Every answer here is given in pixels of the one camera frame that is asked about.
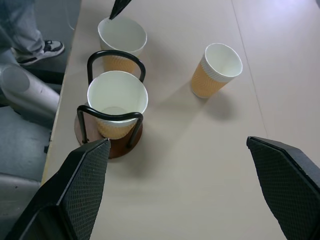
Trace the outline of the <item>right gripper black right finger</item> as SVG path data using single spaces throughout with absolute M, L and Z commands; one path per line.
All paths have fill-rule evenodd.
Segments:
M 320 168 L 300 149 L 249 136 L 263 197 L 287 240 L 320 240 Z

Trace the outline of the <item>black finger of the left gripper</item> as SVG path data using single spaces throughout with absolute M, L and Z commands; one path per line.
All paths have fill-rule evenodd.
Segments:
M 116 18 L 131 1 L 132 0 L 115 0 L 109 19 L 113 20 L 114 18 Z

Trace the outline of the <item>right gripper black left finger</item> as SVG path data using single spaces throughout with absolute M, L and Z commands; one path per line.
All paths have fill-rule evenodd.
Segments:
M 90 240 L 111 143 L 85 143 L 35 193 L 4 240 Z

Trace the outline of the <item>orange white ribbed paper cup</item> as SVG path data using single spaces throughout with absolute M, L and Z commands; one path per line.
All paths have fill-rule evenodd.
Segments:
M 105 18 L 97 27 L 100 48 L 102 50 L 117 50 L 140 57 L 146 43 L 147 33 L 136 21 L 118 16 L 113 20 Z M 133 73 L 136 64 L 120 56 L 104 56 L 103 68 L 108 71 L 124 71 Z
M 239 55 L 228 45 L 212 43 L 191 78 L 191 90 L 199 98 L 210 98 L 243 71 Z
M 148 106 L 148 92 L 144 84 L 128 72 L 114 70 L 97 76 L 89 84 L 87 103 L 94 110 L 107 115 L 144 113 Z M 98 132 L 111 140 L 121 139 L 135 126 L 137 119 L 103 120 L 96 118 Z

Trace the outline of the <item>black and white sneaker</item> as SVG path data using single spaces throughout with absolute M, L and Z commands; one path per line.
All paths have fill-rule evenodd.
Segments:
M 41 60 L 57 57 L 65 50 L 65 46 L 58 40 L 44 40 L 44 47 L 38 53 L 22 54 L 15 51 L 16 61 L 21 66 L 29 66 Z

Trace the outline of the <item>person's leg in blue jeans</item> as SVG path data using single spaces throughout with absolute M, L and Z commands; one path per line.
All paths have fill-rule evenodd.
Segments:
M 0 0 L 0 54 L 11 48 L 23 55 L 36 55 L 43 50 L 35 0 Z

